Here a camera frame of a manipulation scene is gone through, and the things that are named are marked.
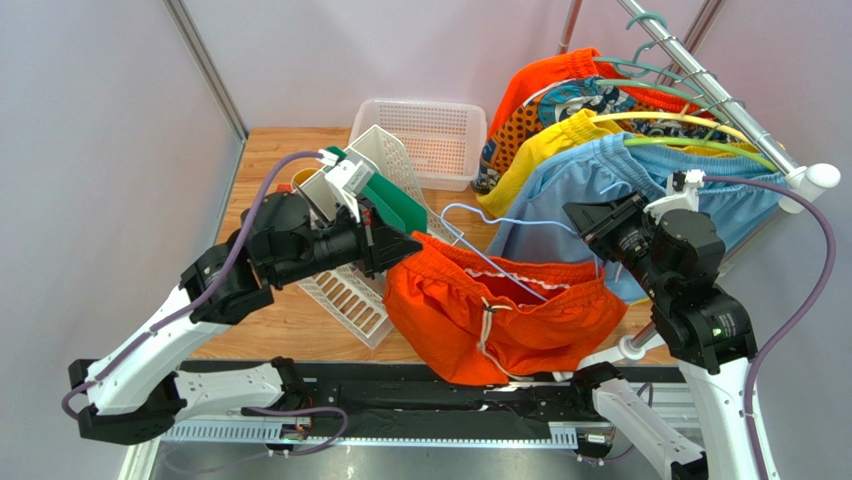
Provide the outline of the light blue wire hanger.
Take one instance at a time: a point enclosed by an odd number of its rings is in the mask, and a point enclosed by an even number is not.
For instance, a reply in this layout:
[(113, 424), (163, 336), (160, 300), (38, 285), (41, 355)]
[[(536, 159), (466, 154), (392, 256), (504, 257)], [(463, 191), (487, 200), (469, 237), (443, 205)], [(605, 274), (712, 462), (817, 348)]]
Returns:
[(563, 205), (610, 201), (631, 190), (629, 183), (607, 178), (529, 178), (500, 216), (485, 253), (532, 264), (592, 262), (596, 256), (571, 226)]

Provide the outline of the orange shorts front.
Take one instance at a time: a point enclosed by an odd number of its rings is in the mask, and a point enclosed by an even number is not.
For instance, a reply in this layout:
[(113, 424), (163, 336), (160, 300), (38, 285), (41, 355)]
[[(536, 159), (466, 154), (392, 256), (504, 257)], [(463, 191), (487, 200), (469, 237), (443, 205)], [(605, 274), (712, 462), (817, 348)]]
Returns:
[(592, 262), (518, 263), (416, 233), (421, 252), (386, 274), (396, 330), (443, 380), (467, 386), (568, 372), (628, 310)]

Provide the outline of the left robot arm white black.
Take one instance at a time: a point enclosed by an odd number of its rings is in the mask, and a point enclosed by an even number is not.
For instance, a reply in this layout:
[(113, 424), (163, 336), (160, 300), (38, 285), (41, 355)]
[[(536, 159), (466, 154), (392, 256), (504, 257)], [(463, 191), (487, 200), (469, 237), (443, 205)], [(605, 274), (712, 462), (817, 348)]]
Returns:
[(365, 197), (317, 227), (305, 198), (269, 194), (243, 212), (226, 242), (184, 271), (156, 313), (120, 347), (70, 365), (71, 392), (87, 404), (69, 415), (82, 438), (126, 446), (197, 416), (300, 416), (307, 388), (292, 359), (212, 373), (186, 372), (182, 364), (208, 340), (270, 306), (287, 285), (345, 265), (373, 277), (421, 249)]

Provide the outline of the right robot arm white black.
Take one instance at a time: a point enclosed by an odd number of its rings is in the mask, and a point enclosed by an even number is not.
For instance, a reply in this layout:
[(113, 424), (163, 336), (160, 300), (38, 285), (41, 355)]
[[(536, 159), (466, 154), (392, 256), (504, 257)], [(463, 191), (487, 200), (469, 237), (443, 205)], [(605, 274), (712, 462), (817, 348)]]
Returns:
[(575, 374), (586, 408), (664, 479), (776, 478), (759, 402), (745, 385), (755, 335), (744, 306), (716, 282), (726, 247), (711, 218), (684, 208), (657, 212), (636, 193), (564, 210), (590, 250), (621, 264), (651, 300), (655, 330), (692, 395), (702, 443), (681, 435), (607, 360)]

